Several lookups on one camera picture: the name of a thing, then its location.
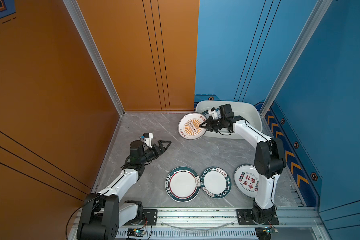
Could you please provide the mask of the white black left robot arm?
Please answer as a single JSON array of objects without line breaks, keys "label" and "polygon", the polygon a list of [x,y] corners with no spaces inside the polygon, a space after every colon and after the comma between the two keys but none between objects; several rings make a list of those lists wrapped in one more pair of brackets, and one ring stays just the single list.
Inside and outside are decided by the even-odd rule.
[{"label": "white black left robot arm", "polygon": [[126,201],[120,205],[120,200],[141,178],[145,166],[164,154],[171,144],[171,141],[163,140],[152,144],[143,138],[131,142],[130,154],[119,176],[105,189],[87,195],[84,200],[76,235],[78,240],[113,240],[124,224],[148,222],[140,201]]}]

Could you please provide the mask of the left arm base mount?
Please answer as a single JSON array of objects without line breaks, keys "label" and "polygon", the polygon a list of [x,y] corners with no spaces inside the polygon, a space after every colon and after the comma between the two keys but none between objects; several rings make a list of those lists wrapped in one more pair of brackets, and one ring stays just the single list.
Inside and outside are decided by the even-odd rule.
[{"label": "left arm base mount", "polygon": [[138,210],[137,216],[128,221],[125,226],[142,226],[146,222],[150,222],[152,226],[157,224],[158,210],[157,209],[143,209]]}]

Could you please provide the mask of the green red rim plate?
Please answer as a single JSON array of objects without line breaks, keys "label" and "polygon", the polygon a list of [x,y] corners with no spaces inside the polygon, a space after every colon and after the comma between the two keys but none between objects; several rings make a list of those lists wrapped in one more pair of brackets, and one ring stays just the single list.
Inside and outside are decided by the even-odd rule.
[{"label": "green red rim plate", "polygon": [[177,167],[169,172],[165,180],[165,190],[175,202],[192,201],[201,189],[197,172],[190,167]]}]

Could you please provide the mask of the white plate red characters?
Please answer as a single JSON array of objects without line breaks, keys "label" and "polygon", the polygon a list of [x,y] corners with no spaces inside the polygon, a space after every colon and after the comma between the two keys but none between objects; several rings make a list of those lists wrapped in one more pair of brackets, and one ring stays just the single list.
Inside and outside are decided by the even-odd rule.
[{"label": "white plate red characters", "polygon": [[234,174],[235,185],[245,196],[254,199],[259,190],[259,173],[253,165],[241,165]]}]

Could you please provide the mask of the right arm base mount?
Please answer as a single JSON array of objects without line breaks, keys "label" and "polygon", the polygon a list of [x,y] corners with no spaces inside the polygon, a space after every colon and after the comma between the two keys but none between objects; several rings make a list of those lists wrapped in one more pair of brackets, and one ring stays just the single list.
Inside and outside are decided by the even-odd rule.
[{"label": "right arm base mount", "polygon": [[237,209],[237,219],[241,226],[244,225],[273,225],[280,224],[276,211],[273,209],[260,210],[254,209]]}]

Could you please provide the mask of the green lettered rim plate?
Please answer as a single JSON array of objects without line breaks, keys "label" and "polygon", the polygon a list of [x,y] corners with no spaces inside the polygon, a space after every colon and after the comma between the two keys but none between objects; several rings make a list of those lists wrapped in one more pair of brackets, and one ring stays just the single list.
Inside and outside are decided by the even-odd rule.
[{"label": "green lettered rim plate", "polygon": [[201,176],[201,189],[213,199],[225,198],[232,189],[232,181],[228,173],[219,167],[206,168]]}]

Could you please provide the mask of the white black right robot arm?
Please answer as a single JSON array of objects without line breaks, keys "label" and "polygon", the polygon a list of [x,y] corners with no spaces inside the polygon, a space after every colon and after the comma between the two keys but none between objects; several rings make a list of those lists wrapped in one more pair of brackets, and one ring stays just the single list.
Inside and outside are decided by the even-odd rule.
[{"label": "white black right robot arm", "polygon": [[287,166],[283,141],[267,136],[242,116],[235,116],[230,104],[208,110],[208,118],[200,124],[209,132],[218,133],[227,129],[244,138],[256,150],[254,166],[259,174],[258,193],[250,214],[243,216],[258,225],[278,225],[277,207],[274,203],[277,182]]}]

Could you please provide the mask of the orange sunburst plate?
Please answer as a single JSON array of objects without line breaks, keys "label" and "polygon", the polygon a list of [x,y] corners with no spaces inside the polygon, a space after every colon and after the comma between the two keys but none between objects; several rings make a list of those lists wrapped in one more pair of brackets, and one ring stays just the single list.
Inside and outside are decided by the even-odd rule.
[{"label": "orange sunburst plate", "polygon": [[207,118],[200,113],[186,114],[178,124],[178,133],[186,140],[197,140],[204,136],[207,132],[205,128],[201,128]]}]

